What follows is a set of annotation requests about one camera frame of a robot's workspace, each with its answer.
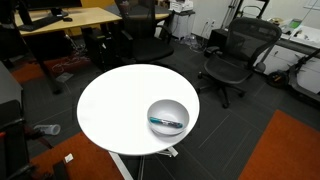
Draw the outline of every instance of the black office chair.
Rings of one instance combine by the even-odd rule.
[[[27,140],[37,139],[53,148],[41,136],[26,125],[19,101],[0,104],[0,179],[32,179],[35,166],[30,163]]]
[[[230,101],[226,87],[238,90],[243,97],[245,91],[235,85],[243,83],[253,73],[253,64],[257,57],[267,48],[274,45],[281,36],[279,27],[259,19],[238,18],[230,23],[228,37],[223,52],[219,48],[205,62],[207,74],[199,72],[198,78],[206,76],[212,79],[225,97],[224,108]],[[197,92],[210,86],[197,88]]]
[[[25,55],[28,48],[17,28],[4,28],[0,25],[0,60],[6,67],[12,67],[9,58]]]
[[[171,32],[155,20],[154,0],[115,0],[124,22],[122,34],[125,43],[120,45],[120,56],[125,63],[151,63],[173,54],[169,45]],[[163,28],[165,38],[154,37],[156,27]]]

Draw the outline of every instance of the table leg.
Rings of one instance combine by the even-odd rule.
[[[39,63],[42,72],[46,76],[47,82],[48,82],[49,87],[52,90],[53,94],[60,94],[62,92],[62,89],[61,89],[61,87],[59,87],[58,82],[55,80],[53,75],[50,73],[47,66],[44,64],[44,59],[42,58],[42,56],[38,55],[38,52],[36,52],[35,49],[30,48],[30,51],[33,54],[33,56],[35,57],[35,59],[37,60],[37,63]]]
[[[120,24],[120,22],[113,22],[113,23],[108,23],[107,27],[108,30],[112,34],[112,38],[114,39],[115,43],[115,52],[117,55],[120,55],[120,49],[121,49],[121,26],[123,26],[123,23]]]
[[[138,180],[143,179],[144,162],[145,162],[145,156],[141,156],[140,165],[139,165]]]
[[[173,147],[169,147],[167,150],[158,152],[158,154],[166,155],[169,157],[176,157],[178,155],[178,151],[175,150]]]
[[[108,32],[108,25],[106,23],[100,24],[100,29],[105,34]]]

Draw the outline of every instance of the object in bowl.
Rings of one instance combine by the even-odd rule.
[[[150,121],[150,118],[156,117],[160,120],[168,120],[180,123],[181,128],[173,128],[171,126],[159,125]],[[150,128],[156,133],[164,135],[176,135],[183,132],[189,123],[189,113],[187,109],[179,102],[169,99],[159,100],[153,103],[148,109],[147,119]]]
[[[162,125],[170,126],[170,127],[174,127],[174,128],[182,128],[183,127],[183,124],[181,124],[181,123],[168,121],[165,119],[158,119],[155,117],[150,117],[150,122],[156,123],[156,124],[162,124]]]

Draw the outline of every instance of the gray carpet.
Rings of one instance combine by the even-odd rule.
[[[173,66],[195,87],[208,83],[198,80],[206,58],[186,45],[172,42],[175,53],[163,60]],[[74,76],[60,85],[63,93],[53,95],[45,79],[23,84],[26,120],[37,124],[60,124],[58,136],[46,137],[56,145],[80,132],[76,107],[81,92],[101,72],[88,66],[73,72]],[[147,156],[144,179],[237,179],[256,143],[261,137],[274,111],[280,109],[301,122],[320,130],[320,111],[292,97],[287,91],[275,89],[265,83],[263,76],[255,74],[241,85],[248,93],[239,98],[230,91],[231,106],[223,109],[216,90],[199,95],[200,115],[192,132],[175,146],[179,155]],[[46,148],[37,141],[29,141],[29,153],[34,157]],[[139,157],[121,156],[133,177],[137,176]]]

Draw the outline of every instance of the cable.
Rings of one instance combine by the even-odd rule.
[[[85,46],[79,46],[68,35],[66,35],[65,38],[71,42],[71,45],[72,45],[72,48],[74,49],[74,52],[71,56],[62,59],[60,61],[60,63],[57,63],[56,65],[54,65],[51,68],[52,71],[55,73],[64,72],[64,68],[63,68],[64,66],[70,66],[72,64],[76,64],[81,61],[90,61],[90,59],[85,56],[85,54],[87,52],[87,49]]]
[[[311,12],[311,10],[314,8],[314,6],[317,4],[319,0],[317,0],[316,2],[314,2],[314,4],[312,5],[312,7],[310,8],[310,10],[308,11],[308,13],[304,16],[304,18],[302,19],[302,22],[307,18],[307,16],[309,15],[309,13]]]
[[[211,23],[211,25],[210,25],[210,26],[207,26],[207,27],[208,27],[207,30],[206,30],[206,37],[207,37],[207,38],[209,38],[209,36],[208,36],[208,31],[209,31],[209,30],[212,31],[214,23],[215,23],[215,21],[213,20],[212,23]]]
[[[189,48],[197,53],[201,53],[205,50],[205,48],[203,49],[203,45],[204,45],[204,37],[203,37],[203,32],[204,30],[207,28],[208,25],[208,21],[204,24],[203,28],[202,28],[202,32],[201,32],[201,37],[202,37],[202,43],[199,44],[197,40],[195,40],[197,43],[196,44],[192,44],[191,46],[189,46]]]

